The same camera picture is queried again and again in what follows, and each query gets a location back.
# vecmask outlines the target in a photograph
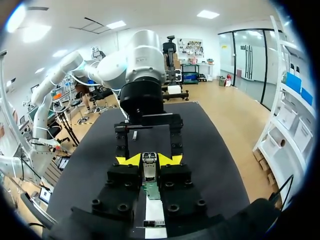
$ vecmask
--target person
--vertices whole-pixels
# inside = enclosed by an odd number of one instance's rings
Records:
[[[10,102],[9,106],[14,121],[17,123],[18,114]],[[6,157],[15,157],[19,151],[19,143],[16,140],[13,130],[6,119],[2,99],[0,99],[0,151]]]
[[[78,77],[78,79],[83,82],[83,83],[86,83],[88,81],[88,78],[86,76],[83,76],[83,77]],[[90,93],[90,90],[89,90],[89,87],[86,86],[86,85],[83,85],[81,83],[79,83],[78,81],[75,81],[75,91],[77,93],[82,93],[82,101],[84,103],[84,105],[86,106],[86,111],[84,112],[85,115],[88,115],[90,113],[93,112],[92,108],[90,108],[90,105],[89,105],[89,100],[90,99],[90,96],[89,96],[89,93]]]

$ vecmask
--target glass wall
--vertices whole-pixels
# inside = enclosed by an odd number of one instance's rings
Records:
[[[280,39],[286,40],[280,32]],[[278,80],[278,48],[272,29],[245,29],[219,34],[220,72],[234,77],[233,85],[272,108]],[[282,53],[282,61],[288,56]]]
[[[220,34],[220,74],[227,77],[228,74],[234,78],[235,71],[235,51],[232,32]]]
[[[257,101],[261,101],[265,74],[266,48],[262,30],[234,33],[236,78],[234,85]]]

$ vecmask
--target chair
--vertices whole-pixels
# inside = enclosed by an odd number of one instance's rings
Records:
[[[52,122],[50,125],[48,125],[46,139],[50,140],[50,139],[55,138],[61,131],[62,131],[62,127],[60,126],[60,124],[57,121]],[[70,138],[65,137],[61,140],[60,139],[57,140],[57,142],[60,144],[64,141],[70,142]]]
[[[98,100],[104,100],[105,98],[107,98],[107,97],[111,96],[112,94],[114,94],[111,89],[106,88],[106,90],[103,90],[102,88],[103,88],[103,86],[100,86],[99,88],[95,86],[94,87],[94,91],[91,91],[89,93],[90,102],[95,102],[95,105],[97,106],[95,108],[94,112],[95,113],[99,113],[99,114],[101,114],[102,112],[104,112],[104,111],[106,111],[108,109],[115,108],[115,106],[108,106],[108,102],[107,101],[104,102],[105,106],[98,106],[97,105],[97,101]]]
[[[75,95],[75,100],[73,100],[70,104],[71,107],[76,107],[77,109],[79,108],[79,105],[81,104],[82,102],[82,92],[78,92],[76,95]],[[81,118],[77,121],[78,124],[83,124],[85,123],[86,121],[88,121],[89,117],[88,116],[83,116],[81,111],[79,110],[79,113],[81,115]]]
[[[25,116],[21,117],[21,118],[20,118],[20,124],[23,124],[23,123],[25,123],[25,122],[26,122]]]

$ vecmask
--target blue bin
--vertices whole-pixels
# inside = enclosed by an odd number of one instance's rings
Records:
[[[312,101],[314,100],[314,97],[304,88],[302,88],[301,91],[301,97],[308,103],[310,106],[312,106]]]
[[[291,74],[290,72],[287,72],[285,84],[289,88],[293,89],[295,92],[300,94],[302,81],[299,77]]]

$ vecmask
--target white box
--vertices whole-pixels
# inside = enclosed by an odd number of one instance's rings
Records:
[[[279,146],[276,140],[270,135],[270,132],[268,132],[265,141],[262,143],[262,148],[269,157],[273,157],[277,151],[281,149],[281,146]]]
[[[298,112],[296,111],[295,106],[289,101],[281,101],[281,108],[277,115],[277,118],[282,125],[290,130],[296,117],[298,116]]]
[[[181,87],[180,85],[168,85],[168,93],[169,94],[180,94],[181,93]]]
[[[310,130],[308,121],[302,117],[299,117],[299,124],[295,131],[293,140],[295,141],[301,152],[306,149],[308,143],[312,138],[313,134]]]

